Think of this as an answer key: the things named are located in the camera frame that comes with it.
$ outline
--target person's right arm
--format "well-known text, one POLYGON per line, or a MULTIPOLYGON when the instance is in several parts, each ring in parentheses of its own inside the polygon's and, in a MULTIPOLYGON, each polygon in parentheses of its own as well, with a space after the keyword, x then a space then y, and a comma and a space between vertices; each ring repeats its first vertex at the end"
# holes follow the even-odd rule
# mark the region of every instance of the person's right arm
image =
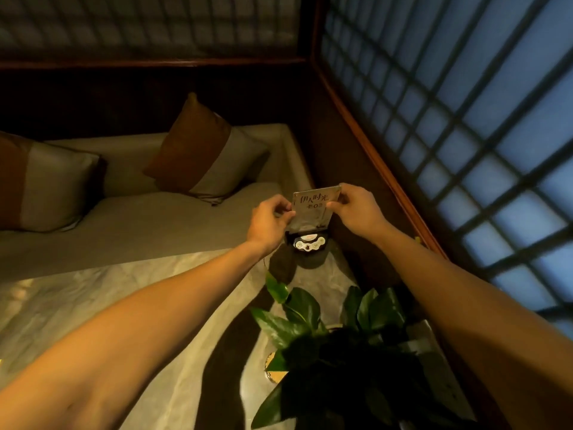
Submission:
POLYGON ((491 284, 393 227, 374 196, 342 184, 328 207, 375 244, 515 429, 573 423, 573 341, 491 284))

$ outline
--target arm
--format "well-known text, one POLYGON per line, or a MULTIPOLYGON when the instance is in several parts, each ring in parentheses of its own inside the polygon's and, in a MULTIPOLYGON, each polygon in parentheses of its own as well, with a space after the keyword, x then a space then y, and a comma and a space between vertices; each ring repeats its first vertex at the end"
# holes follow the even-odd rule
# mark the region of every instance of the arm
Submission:
POLYGON ((369 191, 342 187, 344 203, 328 207, 384 252, 509 423, 533 429, 573 422, 573 342, 504 292, 397 230, 369 191))
POLYGON ((104 310, 0 392, 0 428, 107 429, 201 329, 295 215, 276 195, 253 210, 247 241, 104 310), (278 210, 287 211, 275 218, 278 210))

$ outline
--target forearm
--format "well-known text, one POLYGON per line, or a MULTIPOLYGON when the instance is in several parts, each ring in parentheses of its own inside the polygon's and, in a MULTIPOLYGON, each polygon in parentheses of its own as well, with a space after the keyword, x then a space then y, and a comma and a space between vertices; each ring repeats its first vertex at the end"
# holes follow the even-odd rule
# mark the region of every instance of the forearm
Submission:
POLYGON ((548 428, 571 418, 572 341, 393 226, 381 226, 372 241, 515 428, 548 428))
POLYGON ((111 426, 262 255, 257 245, 244 243, 98 314, 40 356, 0 394, 3 409, 11 409, 10 416, 0 413, 1 426, 111 426), (38 393, 37 406, 44 414, 39 420, 25 410, 14 410, 34 409, 34 404, 21 401, 22 391, 30 389, 38 393), (17 420, 6 421, 10 417, 17 420))

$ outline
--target pillow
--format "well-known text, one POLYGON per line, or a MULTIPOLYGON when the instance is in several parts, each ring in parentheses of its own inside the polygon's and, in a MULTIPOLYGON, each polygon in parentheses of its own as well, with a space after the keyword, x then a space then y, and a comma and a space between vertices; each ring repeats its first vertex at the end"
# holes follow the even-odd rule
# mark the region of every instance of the pillow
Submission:
POLYGON ((0 229, 73 227, 99 157, 0 132, 0 229))
POLYGON ((161 148, 143 173, 164 191, 214 205, 231 194, 267 145, 231 127, 190 93, 161 148))

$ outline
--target person's left hand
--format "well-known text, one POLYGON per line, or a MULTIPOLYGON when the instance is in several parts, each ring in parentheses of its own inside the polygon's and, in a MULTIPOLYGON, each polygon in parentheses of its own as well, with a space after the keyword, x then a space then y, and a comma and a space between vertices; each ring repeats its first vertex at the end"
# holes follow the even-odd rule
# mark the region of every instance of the person's left hand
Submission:
POLYGON ((259 247, 261 257, 274 251, 281 243, 287 225, 296 214, 291 209, 292 204, 279 194, 262 201, 253 209, 247 241, 259 247), (275 212, 283 215, 275 217, 275 212))

